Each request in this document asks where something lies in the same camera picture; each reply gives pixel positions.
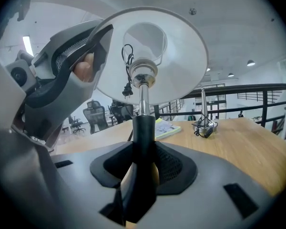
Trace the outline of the white shade table lamp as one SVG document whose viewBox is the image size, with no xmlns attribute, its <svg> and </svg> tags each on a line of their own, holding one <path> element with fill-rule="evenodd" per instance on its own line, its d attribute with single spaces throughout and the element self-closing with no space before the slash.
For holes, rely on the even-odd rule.
<svg viewBox="0 0 286 229">
<path fill-rule="evenodd" d="M 136 223 L 158 195 L 178 195 L 194 182 L 195 162 L 155 140 L 156 119 L 150 105 L 189 94 L 202 80 L 208 52 L 197 29 L 180 15 L 154 7 L 126 9 L 103 20 L 88 38 L 106 51 L 105 78 L 99 90 L 117 101 L 123 98 L 109 86 L 127 73 L 138 96 L 125 102 L 139 105 L 133 117 L 133 140 L 98 157 L 107 174 L 91 173 L 103 186 L 117 179 L 126 221 Z"/>
</svg>

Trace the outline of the silver gooseneck lamp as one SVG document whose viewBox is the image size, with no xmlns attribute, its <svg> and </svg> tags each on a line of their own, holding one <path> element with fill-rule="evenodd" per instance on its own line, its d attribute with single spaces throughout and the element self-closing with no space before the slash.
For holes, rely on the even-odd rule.
<svg viewBox="0 0 286 229">
<path fill-rule="evenodd" d="M 217 130 L 218 123 L 213 122 L 212 120 L 209 119 L 205 89 L 202 85 L 201 85 L 201 97 L 202 97 L 201 116 L 198 119 L 198 121 L 196 121 L 193 124 L 193 127 L 195 128 L 194 134 L 202 138 L 208 138 L 213 132 Z"/>
</svg>

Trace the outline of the wooden table white legs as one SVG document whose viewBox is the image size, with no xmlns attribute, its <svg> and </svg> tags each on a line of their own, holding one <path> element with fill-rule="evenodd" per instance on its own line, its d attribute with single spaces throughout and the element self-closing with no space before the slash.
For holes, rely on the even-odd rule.
<svg viewBox="0 0 286 229">
<path fill-rule="evenodd" d="M 203 162 L 203 154 L 210 154 L 248 174 L 272 196 L 286 187 L 286 141 L 269 130 L 246 118 L 224 119 L 219 121 L 217 131 L 204 139 L 194 135 L 191 122 L 181 121 L 176 125 L 181 127 L 181 131 L 163 139 L 163 143 L 192 157 L 196 164 Z M 125 143 L 132 128 L 132 121 L 127 121 L 56 147 L 51 156 L 53 162 L 72 162 L 61 172 L 74 175 L 74 181 L 66 179 L 74 193 L 85 199 L 109 201 L 113 198 L 115 190 L 94 180 L 89 172 L 89 163 L 94 155 L 102 155 L 113 150 L 115 144 Z"/>
</svg>

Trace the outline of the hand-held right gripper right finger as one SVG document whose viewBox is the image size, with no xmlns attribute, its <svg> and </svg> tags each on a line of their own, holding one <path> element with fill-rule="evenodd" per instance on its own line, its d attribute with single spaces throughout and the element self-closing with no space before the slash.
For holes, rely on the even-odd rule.
<svg viewBox="0 0 286 229">
<path fill-rule="evenodd" d="M 225 159 L 162 142 L 149 150 L 150 158 L 121 142 L 51 159 L 100 215 L 137 229 L 252 229 L 272 203 Z"/>
</svg>

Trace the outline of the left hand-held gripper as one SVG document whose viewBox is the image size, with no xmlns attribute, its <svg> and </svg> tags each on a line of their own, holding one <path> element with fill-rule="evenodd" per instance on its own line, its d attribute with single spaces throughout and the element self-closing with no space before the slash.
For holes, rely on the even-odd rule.
<svg viewBox="0 0 286 229">
<path fill-rule="evenodd" d="M 54 152 L 64 120 L 91 98 L 106 64 L 113 26 L 98 28 L 101 20 L 68 27 L 50 38 L 35 56 L 20 52 L 10 75 L 26 94 L 13 128 Z M 77 64 L 93 54 L 87 82 L 74 73 Z"/>
</svg>

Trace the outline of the glass entrance door with windows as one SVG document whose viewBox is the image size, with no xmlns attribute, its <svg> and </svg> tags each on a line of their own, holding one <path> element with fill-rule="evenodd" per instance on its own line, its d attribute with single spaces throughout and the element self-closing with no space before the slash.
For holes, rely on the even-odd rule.
<svg viewBox="0 0 286 229">
<path fill-rule="evenodd" d="M 226 109 L 226 96 L 225 95 L 215 95 L 215 96 L 207 96 L 207 110 L 217 111 Z M 195 98 L 194 109 L 193 111 L 201 112 L 202 110 L 202 98 Z M 226 119 L 226 113 L 213 113 L 209 114 L 209 118 L 212 120 L 217 119 Z"/>
</svg>

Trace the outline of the black stair railing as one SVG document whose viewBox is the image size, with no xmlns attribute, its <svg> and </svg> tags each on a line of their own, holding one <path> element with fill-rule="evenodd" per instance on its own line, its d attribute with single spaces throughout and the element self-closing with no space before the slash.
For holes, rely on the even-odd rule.
<svg viewBox="0 0 286 229">
<path fill-rule="evenodd" d="M 281 96 L 282 91 L 267 91 L 267 102 L 275 103 Z M 250 100 L 255 102 L 263 101 L 263 92 L 237 93 L 237 98 L 242 100 Z"/>
</svg>

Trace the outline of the black metal railing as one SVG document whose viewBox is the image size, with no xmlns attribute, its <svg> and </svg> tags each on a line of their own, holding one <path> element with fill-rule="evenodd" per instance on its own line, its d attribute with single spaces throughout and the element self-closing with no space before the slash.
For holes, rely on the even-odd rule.
<svg viewBox="0 0 286 229">
<path fill-rule="evenodd" d="M 286 83 L 267 83 L 267 84 L 247 84 L 247 85 L 233 85 L 233 86 L 225 86 L 225 87 L 215 87 L 215 88 L 205 88 L 205 95 L 206 96 L 215 96 L 215 95 L 231 95 L 237 93 L 250 93 L 250 92 L 263 92 L 263 101 L 261 105 L 254 105 L 248 107 L 237 107 L 237 108 L 228 108 L 224 110 L 217 110 L 217 111 L 210 111 L 208 113 L 213 114 L 216 112 L 219 113 L 231 113 L 231 112 L 240 112 L 240 111 L 247 111 L 247 110 L 255 110 L 255 109 L 262 109 L 262 116 L 261 120 L 257 121 L 257 124 L 260 124 L 262 127 L 265 127 L 267 122 L 275 121 L 284 118 L 285 115 L 280 115 L 277 117 L 272 117 L 267 119 L 267 111 L 269 107 L 275 107 L 286 104 L 286 101 L 282 102 L 275 102 L 275 103 L 268 103 L 267 102 L 267 91 L 277 91 L 277 90 L 286 90 Z M 201 90 L 193 90 L 187 96 L 181 98 L 181 100 L 194 98 L 201 96 Z M 155 105 L 153 108 L 154 110 L 151 112 L 155 115 L 156 119 L 159 117 L 164 116 L 183 116 L 183 115 L 198 115 L 200 112 L 197 111 L 190 111 L 190 112 L 167 112 L 163 113 L 161 110 L 165 107 L 169 107 L 171 109 L 171 102 L 168 104 L 159 107 L 159 105 Z"/>
</svg>

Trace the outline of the black office chair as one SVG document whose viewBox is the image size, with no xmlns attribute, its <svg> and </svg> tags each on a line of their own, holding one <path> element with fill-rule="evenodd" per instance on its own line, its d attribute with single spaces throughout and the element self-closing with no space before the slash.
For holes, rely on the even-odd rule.
<svg viewBox="0 0 286 229">
<path fill-rule="evenodd" d="M 90 124 L 90 134 L 96 132 L 96 126 L 99 131 L 109 127 L 105 117 L 105 109 L 98 101 L 89 101 L 87 103 L 87 108 L 83 110 L 83 114 Z"/>
<path fill-rule="evenodd" d="M 71 115 L 68 117 L 68 122 L 70 124 L 70 128 L 73 134 L 76 134 L 80 131 L 85 131 L 85 128 L 82 128 L 83 122 L 80 121 L 80 119 L 76 119 L 75 117 L 72 117 Z"/>
<path fill-rule="evenodd" d="M 117 123 L 121 124 L 124 121 L 128 121 L 133 118 L 134 107 L 132 104 L 125 104 L 116 100 L 112 100 L 110 111 L 116 118 Z"/>
</svg>

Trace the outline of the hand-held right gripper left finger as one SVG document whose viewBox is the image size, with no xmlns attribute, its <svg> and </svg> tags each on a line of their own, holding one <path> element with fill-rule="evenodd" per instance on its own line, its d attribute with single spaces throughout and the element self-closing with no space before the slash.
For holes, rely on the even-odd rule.
<svg viewBox="0 0 286 229">
<path fill-rule="evenodd" d="M 105 229 L 100 185 L 89 169 L 99 151 L 50 156 L 13 131 L 24 97 L 0 64 L 0 228 Z"/>
</svg>

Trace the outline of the ceiling tube light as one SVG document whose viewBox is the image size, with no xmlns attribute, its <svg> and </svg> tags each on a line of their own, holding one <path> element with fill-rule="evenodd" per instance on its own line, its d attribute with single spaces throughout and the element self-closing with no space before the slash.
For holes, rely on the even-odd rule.
<svg viewBox="0 0 286 229">
<path fill-rule="evenodd" d="M 24 47 L 25 47 L 25 51 L 31 55 L 34 56 L 33 50 L 32 50 L 32 46 L 31 46 L 31 40 L 29 36 L 23 36 L 22 37 L 23 43 L 24 43 Z"/>
</svg>

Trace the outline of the yellow and white booklet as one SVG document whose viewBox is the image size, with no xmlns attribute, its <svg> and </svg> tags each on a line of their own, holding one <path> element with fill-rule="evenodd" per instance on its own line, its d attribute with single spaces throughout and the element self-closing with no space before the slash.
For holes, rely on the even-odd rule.
<svg viewBox="0 0 286 229">
<path fill-rule="evenodd" d="M 155 139 L 160 140 L 171 135 L 177 134 L 181 131 L 180 126 L 173 125 L 172 123 L 158 118 L 155 121 Z"/>
</svg>

